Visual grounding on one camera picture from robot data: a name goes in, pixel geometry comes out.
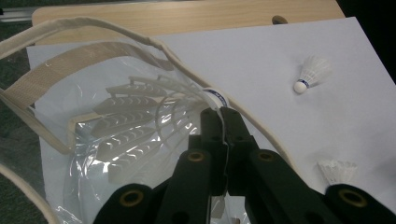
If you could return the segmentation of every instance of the shuttlecock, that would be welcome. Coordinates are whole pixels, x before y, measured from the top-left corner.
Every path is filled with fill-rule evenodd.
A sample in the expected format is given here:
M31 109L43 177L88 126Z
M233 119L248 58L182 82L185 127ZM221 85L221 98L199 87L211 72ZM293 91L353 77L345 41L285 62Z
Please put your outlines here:
M319 161L318 166L330 185L350 184L358 168L351 161Z
M332 67L328 60L318 56L310 56L303 63L303 69L299 79L294 84L294 90L297 93L303 93L331 73Z

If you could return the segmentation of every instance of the white paper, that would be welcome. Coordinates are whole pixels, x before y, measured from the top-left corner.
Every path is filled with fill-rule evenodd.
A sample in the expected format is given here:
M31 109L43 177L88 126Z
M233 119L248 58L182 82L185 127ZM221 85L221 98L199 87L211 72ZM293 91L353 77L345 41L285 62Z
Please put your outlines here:
M311 188L326 187L319 160L353 161L358 164L354 185L396 213L396 88L356 19L158 37L266 125ZM59 49L30 48L31 65L54 53ZM292 86L310 55L330 60L333 75L298 95ZM111 64L99 69L111 71ZM98 82L94 78L92 87ZM40 104L36 110L49 113ZM61 200L56 195L62 188L52 185L64 180L64 170L51 167L68 161L55 157L43 153L43 172L47 194Z

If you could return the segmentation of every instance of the wooden table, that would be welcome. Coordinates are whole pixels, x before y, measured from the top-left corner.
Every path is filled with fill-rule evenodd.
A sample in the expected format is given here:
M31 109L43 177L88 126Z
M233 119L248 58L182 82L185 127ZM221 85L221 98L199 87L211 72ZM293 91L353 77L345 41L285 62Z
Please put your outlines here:
M345 17L335 0L207 0L43 7L34 13L33 25L76 16L112 21L143 35L272 25L274 16L288 23ZM73 38L67 32L63 36Z

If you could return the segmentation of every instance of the clear plastic bag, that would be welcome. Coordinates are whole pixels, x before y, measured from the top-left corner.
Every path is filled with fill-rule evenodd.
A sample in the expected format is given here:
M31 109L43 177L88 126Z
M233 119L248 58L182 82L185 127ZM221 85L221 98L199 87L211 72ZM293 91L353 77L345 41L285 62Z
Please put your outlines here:
M28 47L43 40L57 44ZM40 136L44 183L16 163L28 152L7 147L12 159L0 157L0 168L51 223L92 223L123 185L161 184L213 105L202 91L208 83L164 44L106 21L44 22L0 43L0 58L24 48L32 69L1 85L0 99ZM212 210L212 223L248 223L242 199L214 198Z

